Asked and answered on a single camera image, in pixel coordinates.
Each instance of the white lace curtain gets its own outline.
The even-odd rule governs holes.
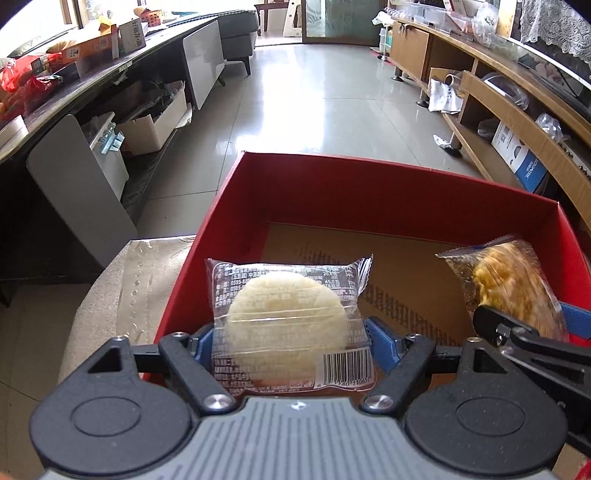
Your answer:
[[[538,39],[591,65],[591,25],[564,0],[523,0],[521,41]]]

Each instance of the packaged pastry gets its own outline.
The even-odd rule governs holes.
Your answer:
[[[470,313],[487,305],[534,327],[543,337],[568,341],[560,303],[528,242],[503,237],[438,257],[445,259],[462,280]]]
[[[208,259],[215,378],[234,396],[371,388],[374,365],[357,307],[371,261],[308,266]]]

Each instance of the gray gripper base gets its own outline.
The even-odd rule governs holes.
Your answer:
[[[63,480],[47,471],[43,480]],[[427,459],[398,423],[348,398],[250,398],[204,419],[187,446],[137,480],[460,480]],[[524,477],[554,480],[550,471]]]

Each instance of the tiled floor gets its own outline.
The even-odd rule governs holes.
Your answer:
[[[284,37],[283,29],[261,31],[261,35],[256,38],[257,47],[266,47],[269,45],[290,45],[301,43],[301,37]]]
[[[368,48],[284,45],[255,50],[252,75],[226,66],[193,123],[166,154],[140,235],[195,233],[242,150],[326,153],[397,161],[480,177],[441,150],[443,118],[415,104],[419,88]]]
[[[32,480],[42,471],[28,421],[55,386],[76,309],[89,285],[21,287],[0,306],[0,471]]]
[[[443,119],[415,105],[418,87],[364,47],[257,48],[252,76],[226,67],[163,159],[139,223],[144,238],[195,233],[241,150],[352,155],[479,176],[439,149]],[[28,418],[56,383],[76,309],[89,286],[23,287],[0,307],[0,471],[32,480],[41,465]]]

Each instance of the cardboard box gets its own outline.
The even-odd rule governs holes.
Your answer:
[[[591,274],[557,202],[394,162],[243,153],[201,225],[156,341],[212,321],[207,258],[340,264],[373,253],[362,312],[401,333],[462,343],[472,326],[461,283],[434,254],[508,233],[530,242],[559,300],[591,307]]]
[[[359,299],[364,318],[377,316],[397,333],[420,333],[439,345],[461,345],[474,332],[460,281],[447,263],[435,256],[456,246],[273,224],[261,261],[346,265],[373,254],[369,283]]]
[[[91,55],[105,50],[111,50],[111,59],[119,58],[116,25],[111,25],[109,33],[64,48],[64,50],[61,51],[61,55],[64,63],[67,64],[85,57],[90,57]]]
[[[146,46],[145,29],[148,24],[143,24],[139,18],[134,18],[119,26],[119,50],[120,53],[131,53]]]
[[[509,165],[525,189],[535,192],[548,170],[531,150],[503,122],[496,129],[492,146]]]
[[[128,98],[127,101],[133,101],[137,105],[141,101],[142,95],[141,88],[138,88],[137,84],[138,82],[125,89],[118,97]],[[117,131],[123,132],[125,135],[125,141],[121,147],[122,150],[128,151],[133,155],[144,155],[146,153],[157,152],[162,148],[179,120],[187,111],[184,82],[179,81],[168,85],[172,86],[177,93],[172,103],[166,107],[166,110],[164,110],[155,122],[152,120],[151,115],[146,115],[117,125]]]

